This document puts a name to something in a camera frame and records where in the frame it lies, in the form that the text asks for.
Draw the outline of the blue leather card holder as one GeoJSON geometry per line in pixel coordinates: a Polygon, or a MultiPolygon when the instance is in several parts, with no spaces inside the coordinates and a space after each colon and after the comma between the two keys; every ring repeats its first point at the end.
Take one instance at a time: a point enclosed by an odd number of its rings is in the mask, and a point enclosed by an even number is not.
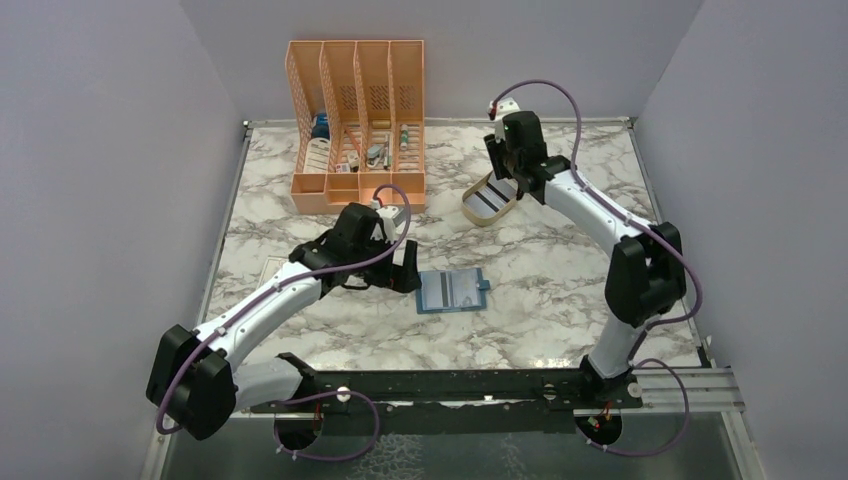
{"type": "Polygon", "coordinates": [[[416,311],[420,315],[487,308],[486,294],[491,285],[480,268],[423,271],[419,278],[416,311]]]}

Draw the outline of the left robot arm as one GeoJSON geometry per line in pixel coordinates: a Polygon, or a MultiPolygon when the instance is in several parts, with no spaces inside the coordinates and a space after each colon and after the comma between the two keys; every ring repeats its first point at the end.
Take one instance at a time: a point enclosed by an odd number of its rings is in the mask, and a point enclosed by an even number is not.
{"type": "Polygon", "coordinates": [[[272,278],[224,314],[193,330],[175,325],[161,337],[146,396],[161,435],[180,430],[210,437],[238,409],[248,389],[236,372],[244,359],[299,311],[348,280],[361,289],[417,290],[417,244],[408,239],[410,205],[345,206],[335,225],[296,246],[272,278]]]}

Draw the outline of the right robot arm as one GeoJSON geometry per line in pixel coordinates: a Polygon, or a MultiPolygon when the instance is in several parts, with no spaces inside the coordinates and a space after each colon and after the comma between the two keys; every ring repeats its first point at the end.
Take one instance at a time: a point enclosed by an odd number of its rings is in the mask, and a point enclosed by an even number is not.
{"type": "Polygon", "coordinates": [[[579,398],[600,407],[631,372],[648,326],[686,293],[680,232],[669,222],[650,224],[595,189],[574,162],[549,154],[541,121],[532,111],[493,113],[484,139],[493,172],[583,230],[609,257],[604,297],[609,311],[601,336],[581,360],[579,398]]]}

